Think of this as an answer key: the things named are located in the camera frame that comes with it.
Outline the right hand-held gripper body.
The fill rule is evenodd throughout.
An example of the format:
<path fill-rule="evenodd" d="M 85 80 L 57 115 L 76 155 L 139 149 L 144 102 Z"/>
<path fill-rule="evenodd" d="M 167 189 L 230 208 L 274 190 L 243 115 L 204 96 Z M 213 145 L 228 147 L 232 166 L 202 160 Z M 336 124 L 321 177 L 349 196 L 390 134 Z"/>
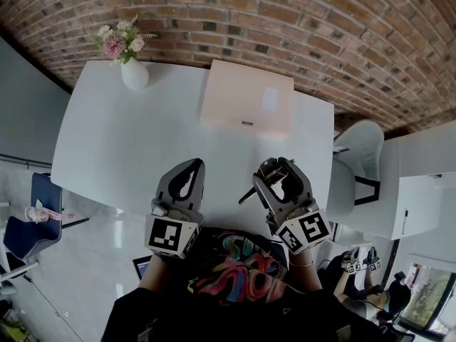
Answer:
<path fill-rule="evenodd" d="M 270 216 L 266 221 L 291 254 L 297 255 L 331 237 L 331 227 L 323 208 L 311 197 Z"/>

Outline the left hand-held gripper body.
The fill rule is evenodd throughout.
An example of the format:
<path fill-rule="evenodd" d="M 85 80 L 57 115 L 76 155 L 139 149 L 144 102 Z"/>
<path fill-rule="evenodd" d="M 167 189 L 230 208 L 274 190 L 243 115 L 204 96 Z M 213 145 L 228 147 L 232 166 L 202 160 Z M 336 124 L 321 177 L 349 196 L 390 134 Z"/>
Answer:
<path fill-rule="evenodd" d="M 200 203 L 179 202 L 160 191 L 151 205 L 145 219 L 145 246 L 156 255 L 184 259 L 204 224 Z"/>

